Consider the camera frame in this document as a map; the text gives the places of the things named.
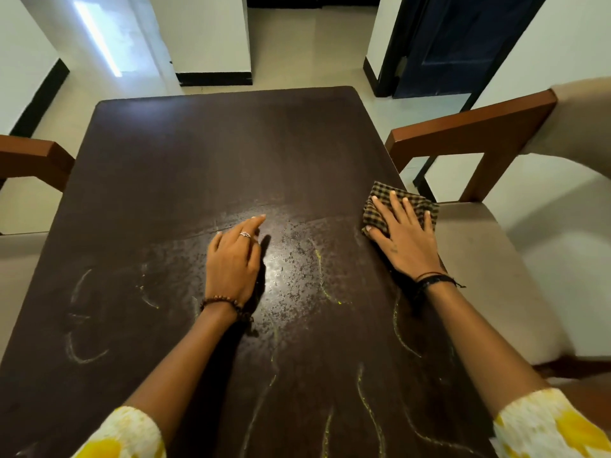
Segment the bracelet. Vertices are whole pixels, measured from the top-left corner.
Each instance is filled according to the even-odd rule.
[[[467,286],[463,286],[462,284],[459,284],[454,278],[449,277],[443,273],[428,272],[428,273],[423,273],[418,278],[424,275],[431,275],[431,276],[422,278],[420,281],[416,283],[416,286],[417,286],[416,296],[424,292],[424,290],[428,288],[429,286],[436,284],[436,283],[440,283],[442,281],[446,281],[447,283],[453,283],[454,286],[456,286],[457,288],[466,288],[467,287]]]
[[[202,303],[199,306],[199,310],[202,311],[204,307],[206,307],[209,303],[214,302],[227,302],[229,303],[235,312],[238,314],[238,321],[254,321],[252,318],[252,314],[250,312],[244,311],[238,304],[238,301],[235,299],[230,299],[229,297],[225,297],[223,295],[216,295],[214,297],[209,297],[208,299],[202,300]]]

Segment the dark brown table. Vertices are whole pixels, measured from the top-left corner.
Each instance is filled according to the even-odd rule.
[[[0,455],[72,454],[193,324],[212,235],[265,212],[255,322],[169,455],[494,456],[437,316],[360,232],[375,180],[401,186],[349,87],[101,102],[0,367]]]

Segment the sleeve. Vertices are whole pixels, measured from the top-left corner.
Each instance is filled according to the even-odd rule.
[[[132,407],[114,410],[73,458],[165,458],[157,424]]]
[[[607,435],[558,389],[510,403],[494,420],[494,432],[500,458],[611,458]]]

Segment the dark blue door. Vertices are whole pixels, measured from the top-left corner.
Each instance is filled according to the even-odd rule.
[[[428,0],[395,98],[471,93],[535,0]]]

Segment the floor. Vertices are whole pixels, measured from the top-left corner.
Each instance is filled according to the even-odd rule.
[[[89,0],[105,13],[107,43],[122,62],[121,77],[103,61],[74,0],[22,1],[71,70],[34,138],[56,141],[73,156],[96,103],[103,99],[351,85],[385,141],[395,127],[458,112],[467,98],[375,98],[362,70],[374,8],[249,9],[254,84],[180,88],[148,0]],[[416,158],[403,170],[406,185],[425,159]],[[59,192],[33,177],[7,180],[0,190],[0,232],[48,231],[60,198]]]

